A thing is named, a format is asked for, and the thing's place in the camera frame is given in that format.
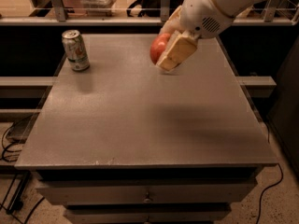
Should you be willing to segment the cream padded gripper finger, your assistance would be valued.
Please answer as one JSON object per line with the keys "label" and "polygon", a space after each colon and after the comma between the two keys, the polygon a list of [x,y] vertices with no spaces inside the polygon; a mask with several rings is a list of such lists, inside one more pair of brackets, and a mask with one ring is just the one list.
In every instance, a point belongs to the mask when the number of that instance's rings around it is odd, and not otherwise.
{"label": "cream padded gripper finger", "polygon": [[160,35],[162,35],[162,34],[172,35],[174,32],[179,32],[182,34],[184,32],[184,29],[181,27],[181,24],[180,24],[181,9],[182,9],[182,6],[178,6],[176,8],[176,10],[172,13],[172,15],[169,17],[169,19],[166,21],[166,23],[161,28]]}
{"label": "cream padded gripper finger", "polygon": [[196,52],[197,42],[198,36],[189,31],[182,34],[174,32],[170,36],[165,51],[155,65],[164,71],[175,69]]}

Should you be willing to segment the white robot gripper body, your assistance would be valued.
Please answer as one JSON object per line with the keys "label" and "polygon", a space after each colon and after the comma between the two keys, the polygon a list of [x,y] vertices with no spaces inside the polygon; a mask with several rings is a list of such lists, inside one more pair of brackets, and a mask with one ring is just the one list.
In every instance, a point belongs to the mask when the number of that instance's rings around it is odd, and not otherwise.
{"label": "white robot gripper body", "polygon": [[235,18],[222,11],[216,0],[184,0],[179,19],[183,30],[199,38],[213,38],[227,29]]}

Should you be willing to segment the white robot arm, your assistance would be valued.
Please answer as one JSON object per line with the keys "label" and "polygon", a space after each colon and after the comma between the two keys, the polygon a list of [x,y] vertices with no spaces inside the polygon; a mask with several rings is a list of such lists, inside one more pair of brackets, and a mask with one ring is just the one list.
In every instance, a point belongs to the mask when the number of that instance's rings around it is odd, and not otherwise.
{"label": "white robot arm", "polygon": [[151,61],[171,71],[192,56],[200,39],[214,38],[229,28],[248,7],[265,0],[183,0],[153,40]]}

